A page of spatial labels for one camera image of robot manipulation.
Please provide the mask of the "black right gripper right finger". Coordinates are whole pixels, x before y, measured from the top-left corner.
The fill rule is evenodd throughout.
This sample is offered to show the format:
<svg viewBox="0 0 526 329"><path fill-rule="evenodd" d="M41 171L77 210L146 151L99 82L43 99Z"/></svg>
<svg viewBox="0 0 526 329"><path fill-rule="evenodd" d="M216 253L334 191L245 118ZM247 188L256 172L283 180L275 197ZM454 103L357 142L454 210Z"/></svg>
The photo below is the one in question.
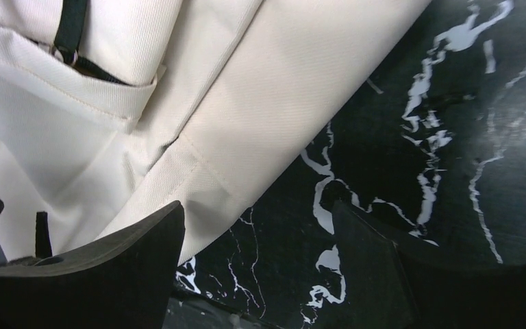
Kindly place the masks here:
<svg viewBox="0 0 526 329"><path fill-rule="evenodd" d="M341 328L526 328L526 265L475 263L336 201Z"/></svg>

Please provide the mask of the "beige student backpack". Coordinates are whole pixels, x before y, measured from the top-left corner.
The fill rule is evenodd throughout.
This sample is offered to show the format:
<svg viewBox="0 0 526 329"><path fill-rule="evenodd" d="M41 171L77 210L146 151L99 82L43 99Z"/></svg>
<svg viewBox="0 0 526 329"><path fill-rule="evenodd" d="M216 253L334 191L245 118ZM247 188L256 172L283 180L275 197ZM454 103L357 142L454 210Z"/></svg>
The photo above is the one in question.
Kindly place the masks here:
<svg viewBox="0 0 526 329"><path fill-rule="evenodd" d="M0 246L61 254L173 201L230 228L426 1L0 1Z"/></svg>

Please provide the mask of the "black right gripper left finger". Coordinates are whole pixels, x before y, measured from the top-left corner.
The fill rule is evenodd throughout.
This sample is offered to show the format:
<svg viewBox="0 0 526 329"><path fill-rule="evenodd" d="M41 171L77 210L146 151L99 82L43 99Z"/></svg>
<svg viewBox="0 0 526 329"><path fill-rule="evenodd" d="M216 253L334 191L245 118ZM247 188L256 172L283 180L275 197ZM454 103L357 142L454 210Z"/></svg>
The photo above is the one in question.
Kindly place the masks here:
<svg viewBox="0 0 526 329"><path fill-rule="evenodd" d="M0 328L161 328L185 235L179 201L53 255L36 215L36 255L0 265Z"/></svg>

